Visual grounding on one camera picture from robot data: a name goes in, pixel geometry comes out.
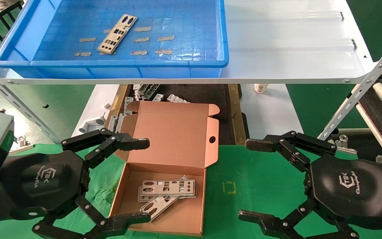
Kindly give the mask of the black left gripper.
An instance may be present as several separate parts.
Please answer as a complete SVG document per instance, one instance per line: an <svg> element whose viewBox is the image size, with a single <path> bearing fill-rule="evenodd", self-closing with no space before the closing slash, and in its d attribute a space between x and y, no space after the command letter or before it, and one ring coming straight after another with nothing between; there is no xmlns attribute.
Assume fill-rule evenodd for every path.
<svg viewBox="0 0 382 239"><path fill-rule="evenodd" d="M150 222L148 213L117 214L104 218L85 198L89 188L89 168L94 169L116 151L144 150L147 138L132 138L107 128L94 130L62 141L57 154L33 153L9 157L0 170L0 183L11 202L10 219L44 218L33 226L33 233L44 239L106 239L125 235L132 224ZM75 152L94 147L85 161ZM55 227L79 207L95 223L87 233Z"/></svg>

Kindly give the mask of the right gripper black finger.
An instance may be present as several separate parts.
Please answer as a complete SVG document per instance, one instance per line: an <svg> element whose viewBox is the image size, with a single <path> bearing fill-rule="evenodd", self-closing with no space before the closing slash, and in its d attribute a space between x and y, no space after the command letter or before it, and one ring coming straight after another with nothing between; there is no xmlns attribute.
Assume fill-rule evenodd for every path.
<svg viewBox="0 0 382 239"><path fill-rule="evenodd" d="M283 135L267 135L264 139L247 139L245 147L250 151L278 152L300 172L308 172L310 160L300 153L303 149L318 156L335 155L336 145L303 133L290 131Z"/></svg>

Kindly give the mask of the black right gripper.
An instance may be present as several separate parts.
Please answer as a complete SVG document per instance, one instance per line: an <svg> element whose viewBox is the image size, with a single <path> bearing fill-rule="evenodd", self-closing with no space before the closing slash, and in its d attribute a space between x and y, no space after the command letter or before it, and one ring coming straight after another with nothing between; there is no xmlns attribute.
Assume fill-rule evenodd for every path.
<svg viewBox="0 0 382 239"><path fill-rule="evenodd" d="M319 158L310 165L307 179L312 199L284 219L248 210L240 210L238 219L255 223L264 235L278 239L303 239L294 227L313 211L338 231L310 239L359 239L349 224L382 230L382 163Z"/></svg>

